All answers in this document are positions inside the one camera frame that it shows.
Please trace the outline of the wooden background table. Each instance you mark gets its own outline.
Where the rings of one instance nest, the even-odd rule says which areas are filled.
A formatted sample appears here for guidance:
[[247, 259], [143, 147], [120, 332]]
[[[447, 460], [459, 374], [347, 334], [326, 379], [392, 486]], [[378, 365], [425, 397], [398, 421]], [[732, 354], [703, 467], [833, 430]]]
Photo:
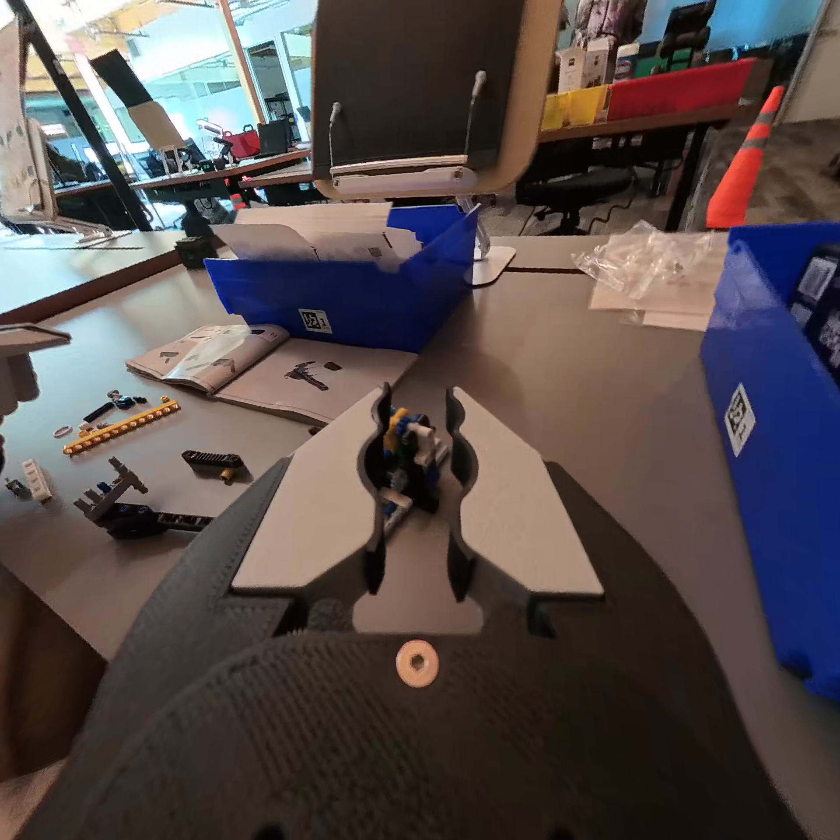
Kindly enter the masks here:
[[665, 230], [677, 231], [700, 173], [700, 159], [710, 130], [752, 122], [765, 97], [695, 111], [673, 112], [542, 132], [527, 175], [572, 174], [592, 165], [619, 168], [679, 161]]

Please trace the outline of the large blue plastic bin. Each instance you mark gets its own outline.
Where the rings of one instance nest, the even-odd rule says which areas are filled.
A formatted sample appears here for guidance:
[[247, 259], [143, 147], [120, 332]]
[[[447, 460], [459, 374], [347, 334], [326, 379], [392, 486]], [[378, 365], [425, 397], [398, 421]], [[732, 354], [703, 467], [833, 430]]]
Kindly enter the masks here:
[[839, 699], [838, 387], [789, 310], [838, 222], [731, 229], [700, 346], [781, 667]]

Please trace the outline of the red bag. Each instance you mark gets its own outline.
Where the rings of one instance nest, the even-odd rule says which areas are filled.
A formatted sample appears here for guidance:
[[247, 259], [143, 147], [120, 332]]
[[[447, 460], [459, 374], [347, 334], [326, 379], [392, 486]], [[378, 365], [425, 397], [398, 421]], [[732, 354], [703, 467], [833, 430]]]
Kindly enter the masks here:
[[225, 130], [222, 140], [230, 145], [230, 152], [237, 160], [252, 158], [261, 153], [259, 132], [250, 123], [243, 126], [238, 133]]

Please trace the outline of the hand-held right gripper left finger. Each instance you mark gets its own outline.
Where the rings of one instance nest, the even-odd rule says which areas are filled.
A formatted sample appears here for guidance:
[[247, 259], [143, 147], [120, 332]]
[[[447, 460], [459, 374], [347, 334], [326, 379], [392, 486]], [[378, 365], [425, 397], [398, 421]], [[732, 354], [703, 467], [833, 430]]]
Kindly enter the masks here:
[[233, 578], [242, 596], [375, 595], [385, 576], [384, 434], [392, 389], [311, 436], [283, 476]]

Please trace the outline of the blue plastic bin with tag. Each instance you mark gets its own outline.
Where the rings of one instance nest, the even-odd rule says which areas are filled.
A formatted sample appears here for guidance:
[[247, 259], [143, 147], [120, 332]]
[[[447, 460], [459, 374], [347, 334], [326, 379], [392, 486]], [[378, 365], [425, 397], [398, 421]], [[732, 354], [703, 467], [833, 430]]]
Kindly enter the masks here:
[[418, 354], [470, 295], [479, 212], [402, 206], [389, 221], [423, 247], [396, 271], [372, 262], [205, 259], [228, 313], [293, 338]]

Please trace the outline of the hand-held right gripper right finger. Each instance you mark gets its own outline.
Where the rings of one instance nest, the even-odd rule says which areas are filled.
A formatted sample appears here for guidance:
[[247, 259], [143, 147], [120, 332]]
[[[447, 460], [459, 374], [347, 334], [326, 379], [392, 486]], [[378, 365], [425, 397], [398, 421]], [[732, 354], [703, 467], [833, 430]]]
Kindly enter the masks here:
[[458, 602], [595, 600], [604, 587], [540, 453], [462, 387], [446, 392], [458, 482], [447, 574]]

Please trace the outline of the white paper sheets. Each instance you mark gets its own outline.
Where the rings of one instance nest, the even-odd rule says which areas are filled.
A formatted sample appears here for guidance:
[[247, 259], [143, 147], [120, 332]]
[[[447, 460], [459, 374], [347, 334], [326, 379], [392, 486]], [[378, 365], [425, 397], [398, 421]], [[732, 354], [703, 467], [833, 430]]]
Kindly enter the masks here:
[[242, 209], [211, 230], [238, 259], [374, 264], [395, 272], [423, 245], [389, 223], [391, 203], [319, 203]]

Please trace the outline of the yellow storage bin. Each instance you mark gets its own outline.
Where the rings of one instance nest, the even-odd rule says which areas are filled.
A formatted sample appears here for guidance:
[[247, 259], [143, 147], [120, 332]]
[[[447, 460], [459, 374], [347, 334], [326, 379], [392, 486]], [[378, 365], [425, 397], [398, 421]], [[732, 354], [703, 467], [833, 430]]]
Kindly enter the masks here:
[[606, 120], [611, 85], [550, 93], [542, 112], [541, 131], [584, 127]]

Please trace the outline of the dark background desk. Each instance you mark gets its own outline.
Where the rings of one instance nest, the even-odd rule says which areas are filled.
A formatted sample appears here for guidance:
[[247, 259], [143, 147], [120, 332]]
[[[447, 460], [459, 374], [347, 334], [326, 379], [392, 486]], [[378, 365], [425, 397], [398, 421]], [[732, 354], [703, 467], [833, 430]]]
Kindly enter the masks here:
[[294, 165], [308, 162], [311, 155], [308, 143], [284, 154], [255, 157], [216, 168], [204, 163], [193, 171], [171, 175], [156, 175], [139, 180], [130, 178], [128, 186], [136, 194], [143, 222], [137, 224], [116, 192], [110, 180], [79, 182], [54, 186], [58, 209], [63, 215], [82, 221], [108, 225], [118, 230], [149, 231], [153, 227], [151, 210], [155, 203], [173, 203], [188, 207], [197, 198], [229, 199], [242, 188], [256, 189], [262, 175], [290, 172]]

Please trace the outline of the orange traffic cone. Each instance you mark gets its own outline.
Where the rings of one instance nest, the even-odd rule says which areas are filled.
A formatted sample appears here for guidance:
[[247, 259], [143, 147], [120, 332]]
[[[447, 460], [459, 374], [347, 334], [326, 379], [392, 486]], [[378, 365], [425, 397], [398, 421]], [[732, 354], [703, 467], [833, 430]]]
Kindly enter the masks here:
[[708, 202], [707, 229], [723, 230], [744, 224], [762, 166], [765, 146], [784, 94], [785, 86], [776, 86], [771, 90], [745, 141]]

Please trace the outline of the lego instruction booklet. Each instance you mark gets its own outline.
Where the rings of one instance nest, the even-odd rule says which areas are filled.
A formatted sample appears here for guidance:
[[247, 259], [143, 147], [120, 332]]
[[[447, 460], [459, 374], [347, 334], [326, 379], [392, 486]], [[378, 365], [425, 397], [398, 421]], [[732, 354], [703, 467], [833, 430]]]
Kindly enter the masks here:
[[416, 353], [292, 338], [276, 325], [206, 325], [125, 363], [138, 375], [219, 402], [324, 426], [375, 387], [395, 385]]

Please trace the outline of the clear plastic bags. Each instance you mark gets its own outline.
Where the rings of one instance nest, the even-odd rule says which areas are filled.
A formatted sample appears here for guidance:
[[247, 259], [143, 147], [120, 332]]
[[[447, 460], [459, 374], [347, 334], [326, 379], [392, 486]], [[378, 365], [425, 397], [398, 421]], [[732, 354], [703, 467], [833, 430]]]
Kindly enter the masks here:
[[727, 234], [668, 234], [637, 222], [576, 250], [572, 263], [594, 282], [591, 310], [618, 312], [637, 326], [703, 333], [727, 252]]

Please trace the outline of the white-backed monitor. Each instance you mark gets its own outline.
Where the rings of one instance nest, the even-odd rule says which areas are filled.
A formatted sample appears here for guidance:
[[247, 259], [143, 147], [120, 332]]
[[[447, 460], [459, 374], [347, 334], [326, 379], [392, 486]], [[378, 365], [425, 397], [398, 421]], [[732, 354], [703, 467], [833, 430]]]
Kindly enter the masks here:
[[1, 30], [2, 225], [21, 235], [70, 235], [78, 248], [126, 236], [126, 231], [60, 215], [46, 136], [25, 113], [24, 79], [24, 37], [13, 16]]

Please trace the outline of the white cardboard boxes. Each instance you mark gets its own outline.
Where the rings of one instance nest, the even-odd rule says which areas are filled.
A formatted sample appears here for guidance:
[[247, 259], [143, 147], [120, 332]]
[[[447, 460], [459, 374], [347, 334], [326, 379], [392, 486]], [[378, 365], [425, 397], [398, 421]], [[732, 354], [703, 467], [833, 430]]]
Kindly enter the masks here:
[[559, 93], [597, 88], [610, 82], [610, 38], [598, 38], [585, 46], [568, 47], [555, 53], [559, 71]]

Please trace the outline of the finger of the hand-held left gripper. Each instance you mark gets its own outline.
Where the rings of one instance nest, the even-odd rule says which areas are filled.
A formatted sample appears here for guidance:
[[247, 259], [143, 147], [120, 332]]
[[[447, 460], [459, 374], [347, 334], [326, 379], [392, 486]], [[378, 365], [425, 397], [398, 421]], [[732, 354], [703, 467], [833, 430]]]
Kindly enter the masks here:
[[1, 416], [14, 413], [20, 403], [39, 396], [31, 354], [71, 342], [69, 334], [33, 323], [1, 327]]

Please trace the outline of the grey and black lego assembly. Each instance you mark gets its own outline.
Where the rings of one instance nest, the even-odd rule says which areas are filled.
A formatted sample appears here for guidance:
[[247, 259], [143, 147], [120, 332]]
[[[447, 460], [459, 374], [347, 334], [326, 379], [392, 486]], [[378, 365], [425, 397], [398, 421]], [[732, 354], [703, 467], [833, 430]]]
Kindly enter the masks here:
[[128, 502], [123, 497], [129, 490], [148, 493], [142, 480], [118, 458], [108, 462], [117, 477], [111, 482], [101, 481], [73, 501], [84, 517], [104, 529], [116, 540], [142, 539], [168, 531], [199, 533], [213, 521], [213, 517], [157, 511], [148, 505]]

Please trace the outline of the small black box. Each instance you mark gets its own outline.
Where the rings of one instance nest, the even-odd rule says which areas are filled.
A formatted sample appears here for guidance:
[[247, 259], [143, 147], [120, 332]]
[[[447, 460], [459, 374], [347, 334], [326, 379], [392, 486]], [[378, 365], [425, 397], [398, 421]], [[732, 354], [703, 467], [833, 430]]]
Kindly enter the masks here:
[[216, 240], [213, 236], [186, 236], [174, 243], [174, 252], [187, 270], [204, 270], [207, 259], [217, 259]]

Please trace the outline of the long yellow lego beam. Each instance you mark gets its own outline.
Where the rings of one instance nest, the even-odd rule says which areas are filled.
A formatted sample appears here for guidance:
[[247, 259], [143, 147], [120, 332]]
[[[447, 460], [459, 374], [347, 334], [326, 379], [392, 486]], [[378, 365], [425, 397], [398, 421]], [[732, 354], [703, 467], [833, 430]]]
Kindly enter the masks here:
[[62, 448], [62, 454], [66, 457], [73, 458], [90, 449], [105, 445], [117, 438], [156, 424], [167, 417], [178, 414], [181, 410], [182, 406], [177, 401], [170, 400], [168, 402], [162, 402], [157, 406], [147, 408], [142, 412], [108, 424], [103, 428], [94, 428], [90, 432], [82, 434], [72, 443], [66, 444]]

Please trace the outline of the short black lego beam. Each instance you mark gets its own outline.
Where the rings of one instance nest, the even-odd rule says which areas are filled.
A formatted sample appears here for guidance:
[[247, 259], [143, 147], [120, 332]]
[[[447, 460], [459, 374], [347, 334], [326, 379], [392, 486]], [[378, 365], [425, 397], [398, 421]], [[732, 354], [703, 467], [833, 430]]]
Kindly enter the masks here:
[[216, 472], [219, 475], [236, 475], [245, 467], [243, 459], [237, 454], [217, 454], [187, 449], [182, 452], [182, 459], [193, 470]]

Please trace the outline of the multicoloured lego assembly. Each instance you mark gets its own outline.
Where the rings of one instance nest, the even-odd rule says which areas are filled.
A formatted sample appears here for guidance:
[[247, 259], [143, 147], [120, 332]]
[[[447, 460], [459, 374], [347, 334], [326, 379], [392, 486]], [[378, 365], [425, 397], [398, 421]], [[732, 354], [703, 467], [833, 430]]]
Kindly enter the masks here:
[[391, 407], [383, 437], [385, 480], [379, 489], [387, 538], [412, 511], [437, 512], [440, 472], [448, 453], [426, 414]]

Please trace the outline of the black slanted pole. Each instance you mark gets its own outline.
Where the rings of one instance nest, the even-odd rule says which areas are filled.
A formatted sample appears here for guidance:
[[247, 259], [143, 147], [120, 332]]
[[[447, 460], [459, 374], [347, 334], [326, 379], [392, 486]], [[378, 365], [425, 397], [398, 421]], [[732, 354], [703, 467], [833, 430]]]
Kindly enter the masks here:
[[85, 109], [76, 89], [73, 87], [56, 53], [49, 45], [47, 38], [37, 24], [26, 2], [9, 1], [8, 5], [21, 28], [24, 66], [27, 63], [28, 48], [32, 46], [41, 63], [44, 65], [49, 78], [54, 83], [59, 95], [69, 109], [70, 114], [76, 121], [82, 135], [97, 156], [98, 162], [105, 172], [113, 191], [120, 200], [127, 215], [131, 217], [134, 228], [145, 233], [150, 233], [152, 226], [144, 211], [141, 200], [125, 180], [118, 165], [112, 158], [95, 122], [93, 122], [89, 112]]

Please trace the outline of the computer monitor with stand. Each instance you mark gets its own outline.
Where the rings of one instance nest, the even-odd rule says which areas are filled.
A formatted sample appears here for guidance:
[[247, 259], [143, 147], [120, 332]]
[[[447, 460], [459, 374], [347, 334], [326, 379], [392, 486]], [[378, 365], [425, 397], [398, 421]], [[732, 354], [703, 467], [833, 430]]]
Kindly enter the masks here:
[[341, 202], [480, 199], [539, 144], [561, 1], [321, 1], [311, 36], [311, 167]]

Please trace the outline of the red storage bin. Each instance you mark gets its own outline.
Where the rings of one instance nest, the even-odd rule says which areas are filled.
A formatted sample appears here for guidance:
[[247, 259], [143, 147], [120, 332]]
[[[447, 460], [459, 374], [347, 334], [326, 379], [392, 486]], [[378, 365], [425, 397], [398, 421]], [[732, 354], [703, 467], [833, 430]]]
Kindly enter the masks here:
[[621, 80], [611, 85], [607, 121], [687, 112], [732, 104], [740, 99], [755, 58]]

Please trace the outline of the black office chair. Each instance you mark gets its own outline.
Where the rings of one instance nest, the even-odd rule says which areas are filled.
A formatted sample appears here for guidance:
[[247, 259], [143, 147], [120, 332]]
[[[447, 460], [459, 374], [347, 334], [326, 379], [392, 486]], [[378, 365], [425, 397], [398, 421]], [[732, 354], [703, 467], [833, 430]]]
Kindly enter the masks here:
[[633, 169], [601, 167], [546, 182], [519, 182], [515, 197], [518, 205], [530, 207], [532, 215], [540, 222], [549, 215], [561, 216], [560, 222], [542, 235], [586, 235], [580, 228], [581, 210], [603, 204], [635, 187], [636, 183]]

